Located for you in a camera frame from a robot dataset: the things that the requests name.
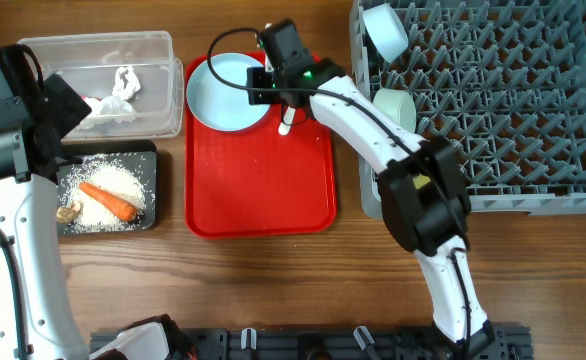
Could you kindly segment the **yellow plastic cup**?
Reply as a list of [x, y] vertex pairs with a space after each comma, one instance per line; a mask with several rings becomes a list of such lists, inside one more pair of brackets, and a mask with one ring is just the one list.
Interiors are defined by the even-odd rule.
[[425, 175], [417, 175], [413, 178], [413, 184], [416, 190], [420, 190], [430, 183], [431, 179]]

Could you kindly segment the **large light blue plate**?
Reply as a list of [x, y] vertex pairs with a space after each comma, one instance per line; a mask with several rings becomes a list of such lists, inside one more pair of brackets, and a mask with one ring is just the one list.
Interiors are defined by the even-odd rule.
[[[214, 70], [223, 79], [245, 85], [247, 70], [263, 69], [263, 64], [245, 54], [224, 53], [211, 58]], [[218, 81], [207, 61], [196, 67], [187, 84], [187, 103], [193, 115], [204, 125], [222, 132], [247, 129], [258, 123], [269, 105], [250, 105], [246, 91]]]

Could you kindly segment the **brown walnut food scrap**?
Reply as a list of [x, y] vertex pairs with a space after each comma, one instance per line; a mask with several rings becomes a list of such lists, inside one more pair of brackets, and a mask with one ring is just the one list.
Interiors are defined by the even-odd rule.
[[73, 223], [82, 212], [82, 203], [73, 202], [68, 207], [61, 206], [56, 211], [56, 219], [60, 224]]

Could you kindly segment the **white plastic spoon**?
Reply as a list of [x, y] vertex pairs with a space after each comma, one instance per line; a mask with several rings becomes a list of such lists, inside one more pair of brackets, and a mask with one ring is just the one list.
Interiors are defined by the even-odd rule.
[[279, 135], [287, 136], [289, 134], [291, 127], [293, 125], [295, 113], [296, 109], [291, 107], [286, 107], [284, 110], [281, 111], [280, 124], [278, 127]]

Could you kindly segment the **small light blue bowl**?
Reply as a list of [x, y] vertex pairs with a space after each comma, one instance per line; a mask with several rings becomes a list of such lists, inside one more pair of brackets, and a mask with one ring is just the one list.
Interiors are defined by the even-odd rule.
[[406, 30], [388, 3], [364, 10], [363, 21], [373, 45], [386, 62], [393, 63], [408, 48]]

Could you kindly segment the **orange carrot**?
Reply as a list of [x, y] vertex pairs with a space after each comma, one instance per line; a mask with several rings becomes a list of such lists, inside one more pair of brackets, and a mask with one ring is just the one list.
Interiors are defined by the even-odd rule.
[[123, 222], [133, 221], [137, 215], [137, 208], [130, 202], [102, 190], [90, 183], [82, 182], [79, 189], [89, 197], [109, 210], [116, 218]]

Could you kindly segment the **white tissue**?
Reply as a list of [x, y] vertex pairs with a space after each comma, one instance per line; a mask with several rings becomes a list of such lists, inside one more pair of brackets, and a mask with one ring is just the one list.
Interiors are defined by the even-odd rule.
[[142, 86], [132, 66], [119, 67], [114, 77], [110, 96], [104, 98], [84, 97], [91, 113], [80, 122], [79, 129], [85, 130], [95, 125], [107, 123], [106, 116], [119, 116], [137, 113], [130, 101]]

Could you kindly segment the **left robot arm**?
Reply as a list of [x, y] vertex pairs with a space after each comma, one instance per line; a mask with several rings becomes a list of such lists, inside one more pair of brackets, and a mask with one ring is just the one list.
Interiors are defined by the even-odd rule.
[[0, 47], [0, 359], [194, 359], [168, 315], [137, 321], [95, 352], [74, 320], [57, 234], [62, 138], [91, 112], [30, 47]]

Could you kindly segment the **white rice grains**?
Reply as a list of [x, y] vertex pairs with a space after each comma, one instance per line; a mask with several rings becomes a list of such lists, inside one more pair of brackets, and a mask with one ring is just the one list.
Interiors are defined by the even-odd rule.
[[[139, 230], [147, 204], [147, 191], [139, 175], [138, 170], [127, 168], [123, 158], [118, 154], [83, 156], [81, 164], [62, 168], [59, 173], [58, 208], [68, 207], [73, 202], [81, 202], [82, 212], [71, 224], [58, 223], [60, 232], [67, 235]], [[137, 217], [131, 222], [119, 220], [79, 189], [82, 182], [90, 183], [130, 202], [138, 210]]]

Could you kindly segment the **green bowl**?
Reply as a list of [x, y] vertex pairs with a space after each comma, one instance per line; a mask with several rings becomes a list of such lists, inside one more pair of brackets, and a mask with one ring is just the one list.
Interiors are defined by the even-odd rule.
[[417, 110], [408, 91], [380, 89], [373, 98], [373, 105], [404, 130], [415, 132]]

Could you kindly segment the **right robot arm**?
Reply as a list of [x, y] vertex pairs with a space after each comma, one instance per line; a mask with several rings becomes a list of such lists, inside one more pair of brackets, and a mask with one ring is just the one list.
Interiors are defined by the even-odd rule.
[[272, 70], [249, 73], [249, 100], [305, 110], [369, 163], [384, 224], [421, 267], [435, 327], [456, 358], [480, 354], [491, 342], [490, 322], [468, 265], [471, 205], [452, 144], [442, 136], [427, 140], [390, 120], [339, 65], [311, 54], [291, 20], [255, 35]]

